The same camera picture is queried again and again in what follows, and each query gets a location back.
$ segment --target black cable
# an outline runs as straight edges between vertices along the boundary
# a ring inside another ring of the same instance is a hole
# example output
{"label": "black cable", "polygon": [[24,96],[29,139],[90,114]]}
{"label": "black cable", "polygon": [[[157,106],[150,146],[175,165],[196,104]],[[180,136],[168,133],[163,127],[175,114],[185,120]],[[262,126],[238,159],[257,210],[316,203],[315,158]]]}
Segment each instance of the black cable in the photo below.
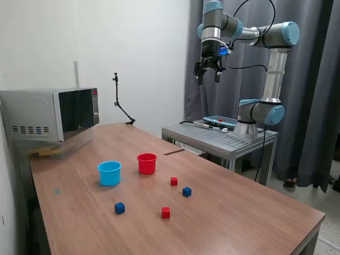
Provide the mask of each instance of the black cable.
{"label": "black cable", "polygon": [[181,122],[180,122],[180,124],[183,124],[183,123],[191,123],[191,124],[193,124],[192,121],[181,121]]}
{"label": "black cable", "polygon": [[[248,2],[248,1],[249,1],[249,0],[245,0],[245,1],[237,8],[237,10],[236,10],[235,13],[234,13],[234,16],[235,16],[236,13],[239,11],[239,9],[240,9],[246,2]],[[233,47],[234,47],[234,43],[235,43],[236,41],[239,41],[239,40],[255,40],[255,39],[258,39],[258,38],[264,36],[264,35],[270,30],[271,26],[274,24],[274,21],[275,21],[275,17],[276,17],[276,9],[275,9],[275,5],[274,5],[274,3],[272,2],[272,0],[268,0],[268,1],[269,1],[270,4],[272,5],[272,7],[273,7],[273,12],[274,12],[273,20],[271,21],[271,24],[269,25],[269,27],[268,27],[267,29],[265,29],[264,33],[260,34],[259,36],[255,36],[255,37],[252,37],[252,38],[237,38],[237,39],[233,40],[232,43],[229,42],[229,47],[230,47],[230,48],[233,48]]]}
{"label": "black cable", "polygon": [[227,58],[227,56],[225,57],[225,62],[227,64],[227,67],[229,67],[230,69],[247,69],[247,68],[252,68],[252,67],[260,66],[260,67],[263,67],[266,70],[266,72],[268,71],[266,66],[264,66],[264,65],[249,65],[249,66],[243,66],[243,67],[233,67],[233,66],[230,66],[230,65],[228,65],[228,58]]}
{"label": "black cable", "polygon": [[257,175],[259,174],[260,167],[261,167],[261,164],[262,164],[262,157],[263,157],[263,155],[264,155],[265,142],[266,142],[266,131],[267,131],[267,125],[265,125],[265,130],[264,130],[264,134],[263,134],[263,144],[262,144],[262,148],[261,148],[261,156],[260,156],[260,159],[259,159],[259,164],[258,164],[258,166],[257,166],[255,181],[256,181],[256,179],[257,179]]}

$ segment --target blue cup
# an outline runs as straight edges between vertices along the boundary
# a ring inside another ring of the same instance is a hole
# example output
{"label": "blue cup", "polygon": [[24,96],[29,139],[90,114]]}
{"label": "blue cup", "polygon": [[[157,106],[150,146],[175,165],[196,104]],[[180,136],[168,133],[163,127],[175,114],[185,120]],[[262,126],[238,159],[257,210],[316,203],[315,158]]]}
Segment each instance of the blue cup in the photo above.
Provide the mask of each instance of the blue cup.
{"label": "blue cup", "polygon": [[103,162],[98,165],[99,179],[103,186],[114,186],[121,181],[122,164],[116,161]]}

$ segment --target red cube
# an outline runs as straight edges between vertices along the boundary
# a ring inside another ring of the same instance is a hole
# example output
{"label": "red cube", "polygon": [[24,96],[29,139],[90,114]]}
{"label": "red cube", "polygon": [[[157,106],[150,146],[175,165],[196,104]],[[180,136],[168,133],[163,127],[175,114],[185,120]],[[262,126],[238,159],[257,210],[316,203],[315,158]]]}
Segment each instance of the red cube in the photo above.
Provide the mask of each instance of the red cube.
{"label": "red cube", "polygon": [[161,208],[161,217],[163,219],[170,219],[170,207]]}
{"label": "red cube", "polygon": [[176,177],[171,177],[170,184],[171,186],[177,186],[178,180]]}

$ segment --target floor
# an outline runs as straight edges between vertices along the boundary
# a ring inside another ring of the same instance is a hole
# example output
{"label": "floor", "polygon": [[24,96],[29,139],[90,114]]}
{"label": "floor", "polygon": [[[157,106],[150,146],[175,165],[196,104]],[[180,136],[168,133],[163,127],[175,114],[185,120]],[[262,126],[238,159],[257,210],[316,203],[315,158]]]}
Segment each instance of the floor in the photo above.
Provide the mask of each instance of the floor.
{"label": "floor", "polygon": [[[244,176],[254,179],[255,174],[255,170],[249,170],[244,173]],[[340,162],[333,160],[330,174],[333,177],[339,177]],[[282,181],[272,176],[269,186],[278,192],[326,213],[326,219],[321,226],[319,236],[340,246],[340,193],[334,191],[331,185],[325,194],[320,189],[315,189],[312,186],[285,189],[282,184]],[[318,240],[314,255],[340,255],[340,252]]]}

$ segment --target microwave oven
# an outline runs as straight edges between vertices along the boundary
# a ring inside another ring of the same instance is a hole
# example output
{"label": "microwave oven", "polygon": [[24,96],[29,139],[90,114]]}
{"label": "microwave oven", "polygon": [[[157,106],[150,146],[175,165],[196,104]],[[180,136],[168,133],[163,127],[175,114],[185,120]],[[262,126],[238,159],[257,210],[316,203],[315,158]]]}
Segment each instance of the microwave oven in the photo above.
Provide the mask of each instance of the microwave oven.
{"label": "microwave oven", "polygon": [[6,135],[63,142],[99,123],[97,88],[0,91]]}

